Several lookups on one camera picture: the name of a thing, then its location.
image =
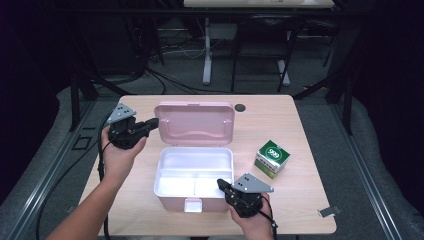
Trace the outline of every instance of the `wooden table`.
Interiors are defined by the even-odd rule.
[[[227,146],[234,154],[234,179],[245,172],[271,185],[270,193],[278,234],[330,234],[334,218],[322,218],[317,210],[329,207],[314,158],[293,99],[286,95],[165,95],[124,96],[121,102],[137,111],[137,121],[154,117],[160,101],[222,101],[244,104],[236,112],[234,138]],[[270,179],[256,166],[256,152],[273,140],[289,153],[286,166]],[[159,132],[150,133],[145,149],[116,197],[109,213],[109,232],[120,236],[213,236],[241,235],[230,213],[178,213],[164,209],[153,192],[160,151],[167,147]],[[82,195],[84,199],[98,184],[97,163]]]

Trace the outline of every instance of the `green box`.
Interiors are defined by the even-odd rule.
[[[256,153],[255,166],[261,169],[270,178],[274,178],[277,173],[286,165],[290,154],[282,147],[269,140]]]

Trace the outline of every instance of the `pink lunch box lid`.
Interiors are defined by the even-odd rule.
[[[155,108],[162,141],[171,145],[227,145],[234,109],[228,102],[160,102]]]

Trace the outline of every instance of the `small metal object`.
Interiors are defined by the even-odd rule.
[[[123,103],[118,103],[118,106],[116,106],[115,110],[113,110],[112,114],[108,118],[107,122],[109,124],[118,122],[120,120],[129,118],[131,116],[134,116],[136,114],[136,111],[129,108]]]
[[[250,173],[245,173],[234,184],[233,188],[244,193],[274,192],[274,188],[257,179]]]
[[[72,205],[69,205],[68,208],[65,210],[65,212],[67,212],[68,214],[71,214],[72,211],[74,211],[75,207]]]
[[[326,209],[323,210],[318,210],[318,214],[325,218],[328,216],[335,216],[338,213],[340,213],[342,210],[338,207],[338,206],[334,206],[334,207],[328,207]]]

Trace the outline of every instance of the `dark background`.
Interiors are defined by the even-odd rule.
[[[385,166],[404,196],[423,214],[424,6],[419,0],[387,0],[386,3],[372,18],[374,34],[370,36],[354,96],[368,109]],[[75,39],[64,39],[68,33],[60,27],[61,23],[49,20],[39,2],[16,0],[0,4],[0,91],[4,128],[0,202],[3,202],[54,122],[59,108],[56,94],[70,85],[76,73],[73,60],[77,59],[92,71],[129,74],[139,70],[140,52],[124,34],[124,21],[67,19],[74,21],[77,34]],[[105,32],[100,34],[105,29],[116,33],[112,36],[114,39],[105,36]],[[87,41],[88,49],[73,48],[68,42],[72,40]],[[97,41],[113,47],[109,47],[110,52],[96,50]],[[82,54],[81,58],[78,51],[88,52],[88,57]],[[100,54],[123,60],[101,61]]]

